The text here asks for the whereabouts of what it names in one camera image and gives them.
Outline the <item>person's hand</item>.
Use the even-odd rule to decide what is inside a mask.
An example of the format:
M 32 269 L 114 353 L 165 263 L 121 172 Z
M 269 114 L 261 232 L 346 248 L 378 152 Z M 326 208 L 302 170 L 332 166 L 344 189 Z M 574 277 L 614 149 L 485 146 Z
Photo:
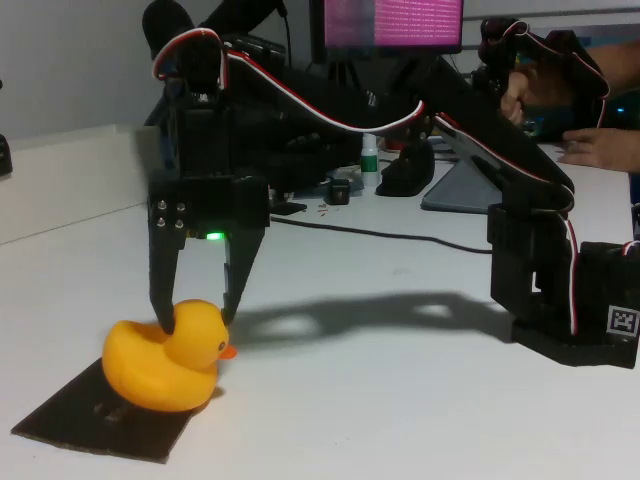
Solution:
M 610 128 L 567 131 L 564 164 L 639 173 L 639 132 Z
M 530 83 L 537 79 L 534 68 L 522 68 L 508 75 L 507 88 L 500 100 L 500 112 L 511 123 L 521 125 L 524 120 L 524 103 L 531 94 Z

